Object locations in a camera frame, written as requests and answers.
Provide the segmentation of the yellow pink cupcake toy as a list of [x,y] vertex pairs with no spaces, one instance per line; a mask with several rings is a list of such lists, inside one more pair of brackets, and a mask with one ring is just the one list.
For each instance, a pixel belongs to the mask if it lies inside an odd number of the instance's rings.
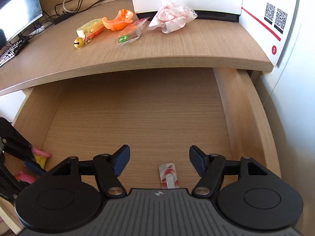
[[42,169],[44,169],[46,161],[51,157],[51,154],[42,149],[36,149],[34,147],[31,148],[31,151],[36,162],[40,165]]

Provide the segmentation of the pink floral fabric piece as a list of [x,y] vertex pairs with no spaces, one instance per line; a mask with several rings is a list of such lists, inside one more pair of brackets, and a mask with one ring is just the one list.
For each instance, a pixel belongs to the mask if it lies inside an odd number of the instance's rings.
[[178,31],[197,18],[197,13],[189,7],[170,3],[155,14],[148,25],[148,30],[160,28],[164,34]]

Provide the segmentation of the white red QR sign board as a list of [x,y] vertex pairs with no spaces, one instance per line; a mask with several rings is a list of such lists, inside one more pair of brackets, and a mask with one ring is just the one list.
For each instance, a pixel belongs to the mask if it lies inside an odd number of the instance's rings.
[[276,66],[294,19],[297,0],[243,0],[239,22]]

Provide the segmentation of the red green snack packet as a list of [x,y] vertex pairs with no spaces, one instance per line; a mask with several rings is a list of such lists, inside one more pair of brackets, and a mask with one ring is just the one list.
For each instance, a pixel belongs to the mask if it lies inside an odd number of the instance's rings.
[[138,40],[147,29],[149,18],[143,18],[134,21],[121,32],[119,32],[109,46],[110,49],[122,47],[123,45],[130,44]]

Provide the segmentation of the red white candy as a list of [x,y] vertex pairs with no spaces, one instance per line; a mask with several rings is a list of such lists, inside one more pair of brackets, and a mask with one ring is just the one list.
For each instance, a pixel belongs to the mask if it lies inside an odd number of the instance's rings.
[[174,163],[162,164],[158,168],[160,174],[161,187],[163,189],[178,189],[178,177]]

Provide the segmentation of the gold bell keychain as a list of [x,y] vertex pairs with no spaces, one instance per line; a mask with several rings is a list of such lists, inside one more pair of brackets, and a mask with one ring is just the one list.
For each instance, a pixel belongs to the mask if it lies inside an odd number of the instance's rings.
[[79,36],[74,40],[74,47],[76,49],[81,49],[84,47],[84,45],[89,44],[92,41],[92,39],[93,37],[88,36],[88,33],[85,32],[82,36]]

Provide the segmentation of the white desk drawer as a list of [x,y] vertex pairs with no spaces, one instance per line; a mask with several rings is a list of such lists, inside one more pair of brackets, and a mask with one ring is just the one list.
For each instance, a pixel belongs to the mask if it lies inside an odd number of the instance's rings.
[[[268,119],[248,74],[236,69],[146,69],[34,87],[12,126],[51,154],[46,173],[8,212],[21,235],[270,235],[266,179],[280,180]],[[130,147],[118,177],[127,194],[102,197],[93,158]],[[221,189],[194,197],[191,146],[226,158]],[[174,163],[179,188],[158,168]]]

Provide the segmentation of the yellow cheese block toy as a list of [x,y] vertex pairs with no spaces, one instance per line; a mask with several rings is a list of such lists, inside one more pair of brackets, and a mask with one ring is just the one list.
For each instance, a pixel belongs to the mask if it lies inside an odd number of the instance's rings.
[[90,38],[105,28],[102,19],[93,19],[77,28],[76,33],[80,38]]

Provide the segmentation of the black computer monitor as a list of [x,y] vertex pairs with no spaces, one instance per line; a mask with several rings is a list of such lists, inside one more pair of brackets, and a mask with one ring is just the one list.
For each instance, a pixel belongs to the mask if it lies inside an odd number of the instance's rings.
[[0,0],[1,48],[42,16],[40,0]]

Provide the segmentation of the orange plastic shell half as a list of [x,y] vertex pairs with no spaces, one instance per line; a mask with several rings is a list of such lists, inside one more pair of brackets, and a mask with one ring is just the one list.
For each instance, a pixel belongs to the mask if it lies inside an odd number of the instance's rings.
[[109,20],[103,17],[101,21],[107,29],[112,31],[122,30],[133,22],[133,12],[127,9],[121,9],[118,11],[115,19]]

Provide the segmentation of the black keyboard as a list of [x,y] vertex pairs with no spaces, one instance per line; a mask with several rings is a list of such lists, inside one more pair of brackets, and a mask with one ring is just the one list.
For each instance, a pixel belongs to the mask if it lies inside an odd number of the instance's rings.
[[11,59],[15,58],[27,44],[28,40],[16,41],[0,56],[0,65],[2,66]]

